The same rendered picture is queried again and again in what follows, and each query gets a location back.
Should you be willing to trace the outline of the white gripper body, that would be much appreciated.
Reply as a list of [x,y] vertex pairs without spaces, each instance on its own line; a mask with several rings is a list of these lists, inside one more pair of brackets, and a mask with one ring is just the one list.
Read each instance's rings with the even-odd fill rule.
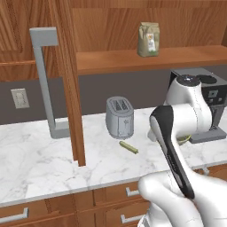
[[151,130],[148,131],[147,136],[151,139],[151,141],[158,142],[156,136],[153,134],[153,132]]

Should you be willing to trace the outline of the green bowl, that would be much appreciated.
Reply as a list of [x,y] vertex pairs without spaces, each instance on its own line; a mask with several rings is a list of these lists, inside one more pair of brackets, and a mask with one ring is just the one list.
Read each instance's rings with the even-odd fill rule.
[[183,145],[184,143],[186,143],[189,139],[191,138],[191,135],[186,136],[186,137],[180,137],[177,139],[177,142],[179,145]]

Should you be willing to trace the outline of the wood panel fridge door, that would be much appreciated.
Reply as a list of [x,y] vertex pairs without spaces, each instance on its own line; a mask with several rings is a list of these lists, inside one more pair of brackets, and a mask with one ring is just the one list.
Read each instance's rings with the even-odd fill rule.
[[76,47],[70,0],[48,0],[51,24],[57,28],[59,46],[56,50],[59,74],[63,78],[68,124],[74,160],[85,166],[82,133],[82,109],[76,65]]

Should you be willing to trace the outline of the green vegetable stick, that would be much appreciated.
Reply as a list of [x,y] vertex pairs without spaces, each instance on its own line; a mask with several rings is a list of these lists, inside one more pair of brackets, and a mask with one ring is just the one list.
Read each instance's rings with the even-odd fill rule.
[[130,152],[137,154],[138,153],[138,149],[133,147],[132,145],[129,145],[127,143],[125,143],[124,141],[120,141],[119,142],[120,146],[122,146],[123,148],[129,150]]

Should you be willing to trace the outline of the silver toaster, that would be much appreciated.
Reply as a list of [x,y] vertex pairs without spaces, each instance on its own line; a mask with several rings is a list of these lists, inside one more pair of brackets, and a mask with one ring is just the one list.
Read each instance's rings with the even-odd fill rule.
[[106,101],[106,127],[116,139],[127,139],[134,134],[134,108],[125,97],[110,97]]

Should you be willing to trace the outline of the shallow wooden drawer front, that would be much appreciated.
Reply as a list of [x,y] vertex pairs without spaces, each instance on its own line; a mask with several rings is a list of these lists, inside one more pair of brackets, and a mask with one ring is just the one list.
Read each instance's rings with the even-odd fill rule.
[[137,196],[128,197],[126,195],[126,187],[129,187],[132,191],[138,190],[137,182],[106,187],[106,195],[104,196],[105,203],[118,203],[123,201],[141,199],[140,194]]

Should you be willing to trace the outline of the black grey coffee machine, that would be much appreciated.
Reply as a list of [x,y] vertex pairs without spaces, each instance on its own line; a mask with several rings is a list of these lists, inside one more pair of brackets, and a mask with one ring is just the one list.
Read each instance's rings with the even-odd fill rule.
[[199,67],[173,69],[170,74],[169,82],[173,82],[177,76],[183,74],[199,77],[203,98],[210,107],[213,117],[210,130],[203,134],[192,135],[190,142],[192,144],[197,144],[225,139],[227,133],[219,127],[219,122],[222,118],[223,110],[227,106],[227,81],[216,74],[207,71],[207,69]]

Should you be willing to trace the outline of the deep wooden drawer front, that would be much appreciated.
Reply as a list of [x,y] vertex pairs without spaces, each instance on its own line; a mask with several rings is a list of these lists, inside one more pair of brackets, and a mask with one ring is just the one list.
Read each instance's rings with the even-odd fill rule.
[[148,208],[148,202],[134,203],[125,207],[113,208],[106,212],[106,227],[137,227],[139,221],[122,224],[121,215],[125,215],[126,218],[144,215]]

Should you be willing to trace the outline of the olive paper coffee bag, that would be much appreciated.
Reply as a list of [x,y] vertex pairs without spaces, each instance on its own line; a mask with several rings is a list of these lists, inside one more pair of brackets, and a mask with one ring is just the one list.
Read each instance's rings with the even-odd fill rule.
[[140,57],[159,55],[160,27],[158,23],[141,22],[138,29],[137,54]]

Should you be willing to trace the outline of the wide wooden drawer front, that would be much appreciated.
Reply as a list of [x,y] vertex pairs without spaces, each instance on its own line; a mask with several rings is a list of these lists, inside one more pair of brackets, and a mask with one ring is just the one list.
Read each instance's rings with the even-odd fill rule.
[[0,218],[21,215],[28,208],[28,218],[0,223],[0,227],[78,227],[72,195],[0,207]]

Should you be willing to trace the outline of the wooden wall shelf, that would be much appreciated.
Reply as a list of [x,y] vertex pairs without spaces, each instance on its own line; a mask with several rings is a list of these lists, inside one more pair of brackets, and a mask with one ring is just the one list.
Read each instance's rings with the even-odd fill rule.
[[203,67],[227,64],[227,47],[211,45],[162,48],[157,57],[149,58],[138,56],[136,50],[78,52],[76,60],[78,75]]

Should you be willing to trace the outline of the white wall outlet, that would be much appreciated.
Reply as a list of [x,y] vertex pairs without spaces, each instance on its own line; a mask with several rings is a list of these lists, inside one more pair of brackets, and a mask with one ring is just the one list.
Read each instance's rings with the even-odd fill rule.
[[12,89],[12,98],[17,109],[29,108],[26,89]]

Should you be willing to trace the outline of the wooden wall cupboard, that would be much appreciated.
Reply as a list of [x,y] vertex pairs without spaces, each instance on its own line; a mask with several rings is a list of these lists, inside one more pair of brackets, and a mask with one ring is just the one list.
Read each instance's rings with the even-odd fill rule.
[[29,29],[50,26],[48,0],[0,0],[0,82],[38,78]]

